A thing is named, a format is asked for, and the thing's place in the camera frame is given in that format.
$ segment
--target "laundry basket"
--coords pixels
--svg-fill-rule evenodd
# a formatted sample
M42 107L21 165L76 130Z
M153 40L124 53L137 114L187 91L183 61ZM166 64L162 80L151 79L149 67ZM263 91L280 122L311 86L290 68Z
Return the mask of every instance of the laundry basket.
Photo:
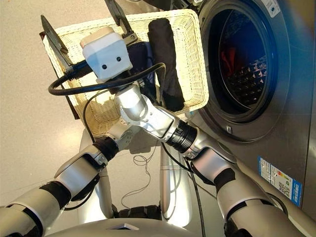
M126 17L133 31L137 34L138 41L149 41L147 36L148 24L152 20L157 18L167 18L169 20L174 34L177 74L185 99L184 108L175 112L175 114L179 115L202 108L208 100L208 87L196 13L192 10L183 9L127 15ZM115 24L112 17L65 26L55 29L55 31L68 48L68 56L71 61L77 63L84 60L80 40L105 26L110 26L115 32L123 34L121 27ZM62 67L59 65L46 37L43 39L43 43L58 77L63 76ZM80 79L69 80L63 83L63 86L72 88L95 83L96 75L90 73ZM69 96L81 119L87 100L97 92ZM109 92L93 99L86 109L86 120L95 137L103 136L119 118L119 105L114 101L114 95Z

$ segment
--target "energy label sticker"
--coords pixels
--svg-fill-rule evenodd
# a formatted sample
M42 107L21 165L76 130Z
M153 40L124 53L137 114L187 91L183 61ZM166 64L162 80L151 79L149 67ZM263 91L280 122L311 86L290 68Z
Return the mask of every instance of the energy label sticker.
M258 156L258 169L261 177L287 196L295 205L300 206L302 184Z

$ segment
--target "tile floor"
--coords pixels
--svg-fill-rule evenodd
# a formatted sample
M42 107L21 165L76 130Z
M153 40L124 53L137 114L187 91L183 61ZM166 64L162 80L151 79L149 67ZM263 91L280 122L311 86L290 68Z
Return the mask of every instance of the tile floor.
M118 3L126 14L150 10L143 2L118 0ZM44 14L58 28L110 14L103 0L3 0L0 10L0 205L5 205L48 182L58 167L78 152L83 131L82 123L74 120L66 99L47 91L56 76L39 37L40 15ZM145 152L147 156L155 141L150 141L144 149L141 145L148 138L142 136L131 146L133 153ZM149 165L150 186L141 195L127 198L128 205L158 203L159 155L160 147L157 147ZM129 151L122 151L108 167L112 197L119 209L122 209L123 194L142 186L148 179L143 167L133 164L133 156ZM222 236L223 223L216 202L203 191L201 198L210 223L207 232L216 231ZM65 212L48 233L77 225L79 219L77 211ZM200 232L197 208L187 227Z

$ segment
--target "washing machine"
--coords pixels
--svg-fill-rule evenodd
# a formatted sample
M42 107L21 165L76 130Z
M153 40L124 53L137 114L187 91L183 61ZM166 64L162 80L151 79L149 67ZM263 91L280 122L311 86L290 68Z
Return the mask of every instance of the washing machine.
M316 220L314 0L145 0L197 11L209 100L193 118Z

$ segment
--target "washing machine drum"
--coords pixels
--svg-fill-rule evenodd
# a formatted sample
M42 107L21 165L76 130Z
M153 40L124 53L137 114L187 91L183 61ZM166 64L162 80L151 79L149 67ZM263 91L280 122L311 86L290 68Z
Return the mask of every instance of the washing machine drum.
M204 120L240 141L264 137L276 124L289 87L289 45L279 5L211 0L199 20L209 89Z

